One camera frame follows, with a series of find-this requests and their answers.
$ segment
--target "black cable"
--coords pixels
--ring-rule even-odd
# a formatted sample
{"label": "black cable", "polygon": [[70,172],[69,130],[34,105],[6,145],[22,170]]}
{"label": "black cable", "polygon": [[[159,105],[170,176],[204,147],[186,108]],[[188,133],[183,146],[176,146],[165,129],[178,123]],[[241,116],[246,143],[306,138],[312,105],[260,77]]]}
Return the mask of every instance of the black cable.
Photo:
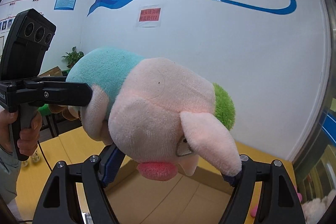
{"label": "black cable", "polygon": [[51,169],[51,167],[50,167],[50,165],[49,165],[49,162],[47,161],[47,159],[46,159],[46,157],[45,157],[45,155],[44,155],[44,153],[43,153],[42,147],[41,147],[41,145],[40,145],[40,141],[37,141],[37,144],[39,145],[40,150],[41,150],[41,152],[42,152],[42,155],[43,155],[43,157],[44,157],[44,160],[45,160],[45,162],[47,163],[47,165],[48,165],[48,167],[49,167],[49,169],[50,169],[50,172],[51,172],[52,169]]}

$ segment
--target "photo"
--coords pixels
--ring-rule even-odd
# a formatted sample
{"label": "photo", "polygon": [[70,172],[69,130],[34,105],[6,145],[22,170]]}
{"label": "photo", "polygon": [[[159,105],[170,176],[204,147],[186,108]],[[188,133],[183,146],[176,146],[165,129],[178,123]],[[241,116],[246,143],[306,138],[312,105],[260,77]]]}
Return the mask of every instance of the photo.
{"label": "photo", "polygon": [[5,37],[0,37],[0,57],[2,56]]}
{"label": "photo", "polygon": [[8,19],[8,22],[7,22],[7,30],[9,30],[12,26],[12,23],[13,23],[13,19]]}
{"label": "photo", "polygon": [[5,21],[2,22],[2,28],[1,28],[1,30],[2,31],[6,30],[6,27],[7,27],[7,20],[5,20]]}

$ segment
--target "camera lens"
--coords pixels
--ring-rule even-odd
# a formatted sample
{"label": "camera lens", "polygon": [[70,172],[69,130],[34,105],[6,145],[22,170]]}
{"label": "camera lens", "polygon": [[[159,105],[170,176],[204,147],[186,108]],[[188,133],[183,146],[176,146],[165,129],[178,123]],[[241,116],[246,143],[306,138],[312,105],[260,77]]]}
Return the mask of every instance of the camera lens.
{"label": "camera lens", "polygon": [[29,37],[34,30],[34,23],[29,23],[25,29],[25,36]]}
{"label": "camera lens", "polygon": [[49,44],[50,40],[51,40],[51,33],[47,34],[47,36],[45,37],[44,43]]}
{"label": "camera lens", "polygon": [[40,27],[37,29],[36,34],[35,34],[35,40],[36,42],[39,42],[44,35],[44,28]]}

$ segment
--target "green leaves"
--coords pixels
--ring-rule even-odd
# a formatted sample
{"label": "green leaves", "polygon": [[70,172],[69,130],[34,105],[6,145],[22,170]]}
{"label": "green leaves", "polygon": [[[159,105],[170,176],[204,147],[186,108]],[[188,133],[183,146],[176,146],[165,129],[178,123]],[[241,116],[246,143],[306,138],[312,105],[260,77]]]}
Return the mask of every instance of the green leaves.
{"label": "green leaves", "polygon": [[68,68],[72,68],[78,60],[80,60],[83,56],[83,52],[77,52],[76,47],[72,48],[72,52],[66,52],[67,55],[63,55],[62,57],[68,62]]}

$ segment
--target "pink snout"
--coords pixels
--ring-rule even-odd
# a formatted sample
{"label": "pink snout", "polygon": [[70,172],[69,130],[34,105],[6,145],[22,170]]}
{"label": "pink snout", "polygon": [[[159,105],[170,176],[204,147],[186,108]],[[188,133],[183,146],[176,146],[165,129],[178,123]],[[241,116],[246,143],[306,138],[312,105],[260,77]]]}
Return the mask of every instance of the pink snout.
{"label": "pink snout", "polygon": [[147,162],[138,164],[139,173],[151,180],[167,181],[177,174],[177,167],[169,162]]}

